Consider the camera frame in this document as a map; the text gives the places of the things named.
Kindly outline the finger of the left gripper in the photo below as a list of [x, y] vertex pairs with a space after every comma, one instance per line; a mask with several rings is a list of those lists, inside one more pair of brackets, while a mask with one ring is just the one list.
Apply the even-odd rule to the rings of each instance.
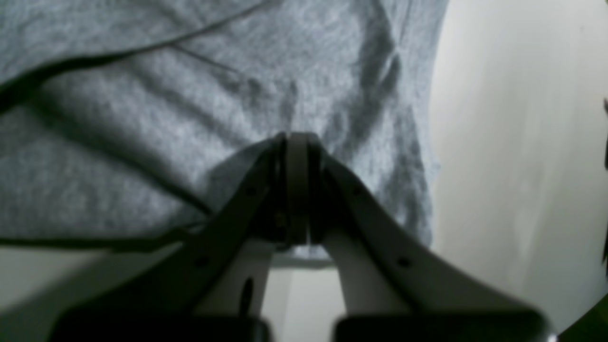
[[50, 342], [271, 342], [260, 316], [273, 254], [294, 243], [281, 133], [208, 227], [125, 284], [67, 310]]
[[532, 306], [451, 266], [404, 232], [352, 171], [299, 136], [306, 242], [339, 271], [347, 314], [335, 342], [554, 342]]

